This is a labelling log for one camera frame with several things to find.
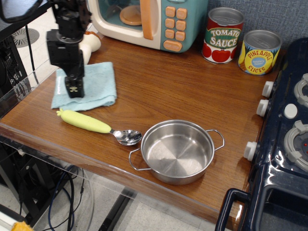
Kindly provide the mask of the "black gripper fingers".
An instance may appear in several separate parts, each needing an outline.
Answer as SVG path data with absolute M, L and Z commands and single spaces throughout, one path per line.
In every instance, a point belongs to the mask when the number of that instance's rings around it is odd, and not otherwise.
M 82 78 L 65 77 L 65 87 L 70 98 L 83 98 L 85 95 Z

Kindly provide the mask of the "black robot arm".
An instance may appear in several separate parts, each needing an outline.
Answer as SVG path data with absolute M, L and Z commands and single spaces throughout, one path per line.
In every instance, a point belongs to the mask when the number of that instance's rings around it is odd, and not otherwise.
M 64 71 L 68 96 L 82 98 L 84 58 L 79 43 L 91 22 L 91 12 L 85 0 L 52 0 L 51 4 L 58 28 L 47 32 L 50 63 Z

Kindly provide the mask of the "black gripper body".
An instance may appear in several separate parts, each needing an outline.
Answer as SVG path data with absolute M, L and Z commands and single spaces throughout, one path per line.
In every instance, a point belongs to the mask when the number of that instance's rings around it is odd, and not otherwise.
M 63 39 L 56 29 L 47 32 L 46 40 L 52 65 L 63 69 L 69 78 L 84 77 L 83 53 L 78 42 Z

